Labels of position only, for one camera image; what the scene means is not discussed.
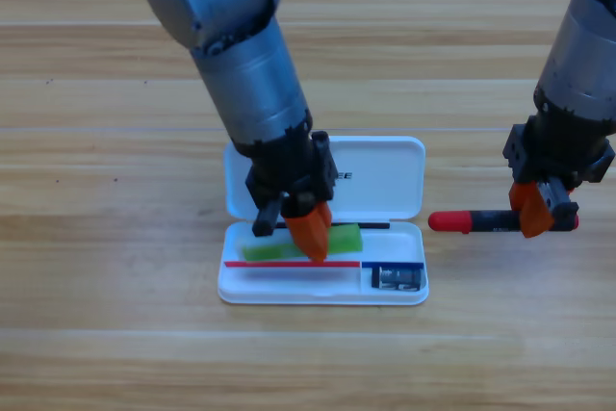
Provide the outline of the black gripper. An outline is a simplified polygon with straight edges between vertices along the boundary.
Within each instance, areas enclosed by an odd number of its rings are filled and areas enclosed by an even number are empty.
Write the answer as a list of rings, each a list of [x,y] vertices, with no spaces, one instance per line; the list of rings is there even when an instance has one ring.
[[[502,155],[511,168],[511,209],[523,235],[537,237],[572,224],[579,206],[570,197],[582,183],[599,183],[615,158],[611,120],[535,115],[512,127]]]
[[[244,146],[251,161],[245,184],[258,209],[253,234],[266,237],[283,218],[295,246],[312,262],[328,253],[332,215],[328,204],[338,177],[324,131],[288,129],[272,141]]]

